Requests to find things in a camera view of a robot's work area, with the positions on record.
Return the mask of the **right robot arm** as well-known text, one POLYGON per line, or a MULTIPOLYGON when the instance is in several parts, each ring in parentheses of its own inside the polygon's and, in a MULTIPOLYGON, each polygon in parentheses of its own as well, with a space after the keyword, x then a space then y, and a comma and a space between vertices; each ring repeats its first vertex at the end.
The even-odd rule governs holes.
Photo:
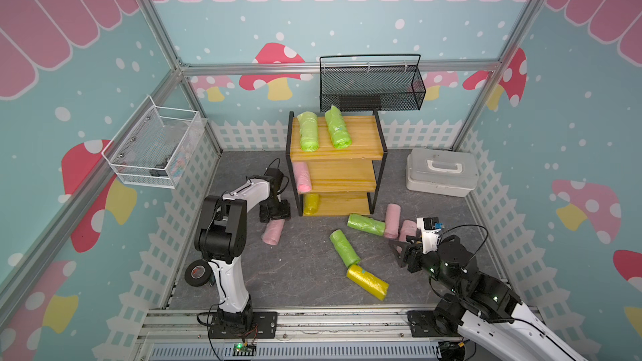
POLYGON ((460 337, 501 360, 583 359, 506 282, 480 271, 476 252, 435 219, 423 221, 419 237, 389 245, 400 267, 446 289, 434 309, 408 312, 413 337, 460 337))

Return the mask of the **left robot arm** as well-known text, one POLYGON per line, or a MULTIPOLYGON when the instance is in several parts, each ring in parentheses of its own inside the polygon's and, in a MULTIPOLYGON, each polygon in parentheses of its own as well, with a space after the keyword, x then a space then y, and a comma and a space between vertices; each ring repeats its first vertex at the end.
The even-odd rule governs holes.
POLYGON ((194 247, 201 253, 205 269, 212 272, 218 304, 199 324, 209 339, 232 335, 246 338, 259 334, 261 323, 254 316, 252 298, 242 275, 241 257, 247 242, 247 214, 257 207, 259 221, 268 228, 282 227, 291 216, 289 202, 282 199, 285 175, 274 159, 262 175, 252 175, 237 189, 204 199, 198 219, 194 247))

